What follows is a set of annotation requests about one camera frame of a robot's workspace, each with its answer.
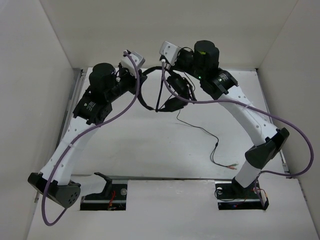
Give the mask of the black headphones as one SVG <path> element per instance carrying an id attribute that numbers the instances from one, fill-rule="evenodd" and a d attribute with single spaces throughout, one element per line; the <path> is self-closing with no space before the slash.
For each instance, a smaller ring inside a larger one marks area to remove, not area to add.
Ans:
<path id="1" fill-rule="evenodd" d="M 141 77 L 142 80 L 140 81 L 140 89 L 139 89 L 139 94 L 138 94 L 138 101 L 139 103 L 146 108 L 149 111 L 156 111 L 156 112 L 175 112 L 177 110 L 181 110 L 182 108 L 184 108 L 188 103 L 186 101 L 183 101 L 177 97 L 173 97 L 173 98 L 169 98 L 165 103 L 164 103 L 164 107 L 163 108 L 153 108 L 149 105 L 147 105 L 147 103 L 145 102 L 143 96 L 142 96 L 142 85 L 143 83 L 147 80 L 147 75 L 154 72 L 155 70 L 161 70 L 162 67 L 161 66 L 154 66 L 154 67 L 150 67 L 147 70 L 144 70 L 141 73 Z M 173 70 L 169 70 L 166 69 L 166 72 L 169 73 L 169 76 L 173 76 L 173 75 L 179 75 L 178 73 L 175 73 Z"/>

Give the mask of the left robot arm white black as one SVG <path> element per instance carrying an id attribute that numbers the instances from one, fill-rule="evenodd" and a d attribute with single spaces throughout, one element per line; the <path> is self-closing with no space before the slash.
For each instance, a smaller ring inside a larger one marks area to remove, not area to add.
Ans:
<path id="1" fill-rule="evenodd" d="M 64 209 L 70 208 L 78 198 L 97 194 L 107 198 L 112 192 L 112 180 L 95 172 L 89 176 L 73 178 L 73 170 L 89 140 L 104 125 L 113 110 L 112 103 L 126 93 L 137 95 L 137 84 L 145 80 L 142 64 L 121 61 L 118 68 L 99 63 L 92 68 L 89 84 L 75 106 L 69 126 L 46 165 L 32 172 L 27 181 L 42 194 Z"/>

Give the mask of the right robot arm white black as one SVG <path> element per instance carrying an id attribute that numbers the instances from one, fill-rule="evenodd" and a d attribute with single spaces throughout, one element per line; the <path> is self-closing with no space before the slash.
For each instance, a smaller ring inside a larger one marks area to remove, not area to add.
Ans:
<path id="1" fill-rule="evenodd" d="M 164 41 L 159 53 L 172 69 L 186 72 L 200 82 L 200 87 L 223 106 L 249 135 L 253 146 L 245 152 L 245 162 L 232 179 L 232 193 L 243 197 L 250 191 L 259 173 L 283 147 L 289 137 L 253 110 L 237 80 L 219 67 L 220 51 L 209 40 L 200 40 L 192 51 Z"/>

